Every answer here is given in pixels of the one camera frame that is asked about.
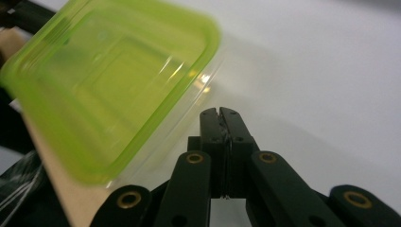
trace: translucent plastic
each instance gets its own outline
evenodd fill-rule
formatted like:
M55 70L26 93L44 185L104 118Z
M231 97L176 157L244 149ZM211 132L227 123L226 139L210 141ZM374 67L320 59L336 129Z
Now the translucent plastic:
M1 82L73 176L106 183L189 87L203 89L219 39L207 17L166 3L70 1Z

